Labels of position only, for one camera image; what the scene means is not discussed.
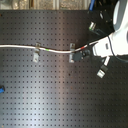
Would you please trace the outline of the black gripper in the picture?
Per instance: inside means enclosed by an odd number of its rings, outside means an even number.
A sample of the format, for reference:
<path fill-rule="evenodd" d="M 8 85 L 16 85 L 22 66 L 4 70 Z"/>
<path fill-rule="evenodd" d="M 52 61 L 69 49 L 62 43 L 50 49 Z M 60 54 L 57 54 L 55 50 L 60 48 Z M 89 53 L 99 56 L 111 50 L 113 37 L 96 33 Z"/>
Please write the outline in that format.
<path fill-rule="evenodd" d="M 93 56 L 93 52 L 89 49 L 85 49 L 75 53 L 75 60 L 80 61 L 83 60 L 84 58 L 89 58 L 92 56 Z"/>

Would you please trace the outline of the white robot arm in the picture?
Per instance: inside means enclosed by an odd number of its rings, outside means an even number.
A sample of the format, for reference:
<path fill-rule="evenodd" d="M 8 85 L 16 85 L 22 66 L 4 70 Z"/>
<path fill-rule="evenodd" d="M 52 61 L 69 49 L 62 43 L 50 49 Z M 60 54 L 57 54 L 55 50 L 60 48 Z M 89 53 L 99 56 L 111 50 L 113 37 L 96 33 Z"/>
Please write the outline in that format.
<path fill-rule="evenodd" d="M 91 42 L 92 50 L 78 51 L 74 59 L 79 61 L 90 53 L 95 57 L 114 56 L 121 60 L 121 56 L 128 55 L 128 0 L 118 0 L 113 13 L 114 31 L 106 37 Z"/>

